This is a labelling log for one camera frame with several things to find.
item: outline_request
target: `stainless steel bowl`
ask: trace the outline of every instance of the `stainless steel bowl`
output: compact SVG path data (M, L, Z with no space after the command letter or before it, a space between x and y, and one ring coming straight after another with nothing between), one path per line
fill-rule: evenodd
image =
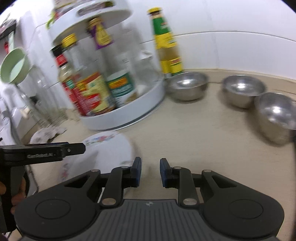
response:
M228 101L237 107L249 109L254 98L265 92L265 85L247 75L233 75L223 80L222 88Z
M191 101L204 97L207 85L207 76L204 74L185 72L167 80L167 92L174 99Z
M267 92L255 98L255 108L262 133L272 142L285 144L296 130L294 101L280 94Z

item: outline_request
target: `light green dish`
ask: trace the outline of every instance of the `light green dish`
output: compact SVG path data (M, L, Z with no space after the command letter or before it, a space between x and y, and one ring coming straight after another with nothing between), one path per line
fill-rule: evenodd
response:
M23 48L13 49L4 58L0 75L3 83L19 84L21 83L29 73L31 63Z

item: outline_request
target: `beige countertop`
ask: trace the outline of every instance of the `beige countertop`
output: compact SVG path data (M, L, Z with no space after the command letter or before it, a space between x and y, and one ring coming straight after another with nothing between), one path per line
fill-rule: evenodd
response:
M192 173L211 169L276 199L284 208L285 219L278 238L291 239L295 220L295 154L293 145L274 146L258 133L253 111L230 107L221 94L223 77L232 72L208 71L209 88L204 99L176 103L166 97L159 108L144 120L120 130L142 158L140 187L126 198L177 198L176 189L162 187L159 160L171 166L189 168ZM296 83L269 76L260 77L267 87L284 90L296 99ZM96 132L81 122L65 121L67 131L54 142L81 142ZM33 165L41 189L58 182L61 163Z

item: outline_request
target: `bottle cap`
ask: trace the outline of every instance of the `bottle cap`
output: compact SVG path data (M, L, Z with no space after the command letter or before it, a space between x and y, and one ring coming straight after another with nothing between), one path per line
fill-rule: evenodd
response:
M96 17L93 20L89 21L89 27L96 25L97 23L101 23L102 19L100 17Z
M54 55L55 57L60 56L61 54L63 54L62 45L59 44L59 45L53 47L53 48L51 49L51 51L52 51L52 53L53 53L53 55Z
M63 49L62 49L62 45L57 45L55 47L52 48L52 53L55 56L55 60L56 63L59 67L65 65L67 62L67 59L65 58L65 56L63 55Z
M77 42L77 38L75 34L70 34L68 37L65 37L62 40L62 45L64 48L69 47L70 45L74 44Z
M160 7L153 7L153 8L150 8L149 10L148 10L148 14L151 14L151 13L153 13L153 12L159 12L159 11L161 11L162 9L160 8Z

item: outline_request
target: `rotating spice rack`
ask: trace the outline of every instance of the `rotating spice rack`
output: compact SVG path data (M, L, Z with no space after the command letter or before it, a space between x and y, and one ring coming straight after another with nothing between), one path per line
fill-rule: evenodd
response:
M106 28L112 27L131 15L125 0L93 0L79 5L57 19L49 29L55 45L68 35L75 33L78 40L88 37L88 21L100 16ZM144 95L131 103L111 112L96 116L80 116L82 123L90 130L117 130L132 125L155 110L165 96L163 78Z

